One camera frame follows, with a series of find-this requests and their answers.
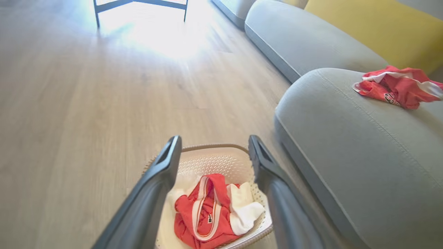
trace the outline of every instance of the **laundry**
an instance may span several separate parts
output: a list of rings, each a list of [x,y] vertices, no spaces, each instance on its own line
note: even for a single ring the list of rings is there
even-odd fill
[[[225,184],[221,174],[202,176],[189,194],[175,202],[174,231],[195,249],[212,249],[248,232],[264,207],[254,202],[249,183]]]
[[[420,102],[440,101],[443,99],[443,84],[430,80],[421,69],[394,66],[369,72],[363,81],[355,83],[353,89],[359,94],[401,106],[417,109]]]

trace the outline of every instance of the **black metal frame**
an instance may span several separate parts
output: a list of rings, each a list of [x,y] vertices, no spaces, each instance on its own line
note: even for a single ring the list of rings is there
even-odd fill
[[[107,11],[125,4],[129,4],[132,2],[141,2],[146,4],[155,4],[155,5],[161,5],[171,8],[177,8],[177,9],[183,9],[185,10],[185,17],[183,19],[183,22],[186,22],[186,12],[188,9],[188,0],[186,0],[186,4],[178,4],[174,2],[164,1],[164,0],[116,0],[114,2],[97,5],[97,0],[94,1],[94,10],[95,10],[95,20],[97,21],[97,28],[100,28],[100,20],[98,18],[98,13]]]

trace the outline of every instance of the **wooden floor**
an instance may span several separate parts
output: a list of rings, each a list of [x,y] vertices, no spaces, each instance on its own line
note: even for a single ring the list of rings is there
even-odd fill
[[[98,31],[92,0],[0,0],[0,248],[90,247],[176,134],[257,134],[289,165],[272,119],[290,84],[207,1],[186,23],[125,5]]]

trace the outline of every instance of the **perforated basket wall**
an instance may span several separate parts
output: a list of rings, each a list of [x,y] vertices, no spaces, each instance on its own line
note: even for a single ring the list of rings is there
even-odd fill
[[[218,247],[218,249],[244,248],[271,233],[272,219],[268,201],[254,183],[254,170],[249,160],[248,150],[244,147],[235,144],[208,144],[184,148],[180,157],[177,179],[173,189],[194,187],[190,185],[195,184],[195,179],[199,176],[215,173],[223,174],[226,184],[249,182],[254,201],[259,202],[265,207],[265,212],[255,221],[254,227],[247,234],[232,243]],[[163,206],[155,243],[158,249],[190,248],[175,236],[174,203],[175,197],[168,194]]]

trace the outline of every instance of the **red cloth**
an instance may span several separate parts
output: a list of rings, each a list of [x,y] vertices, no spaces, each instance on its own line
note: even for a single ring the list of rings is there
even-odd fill
[[[175,202],[175,234],[195,249],[212,249],[238,239],[229,222],[230,203],[225,177],[203,176],[189,196]]]
[[[421,69],[394,66],[369,72],[363,81],[355,83],[353,89],[359,94],[399,105],[406,109],[417,109],[420,102],[443,99],[443,84],[430,80]]]

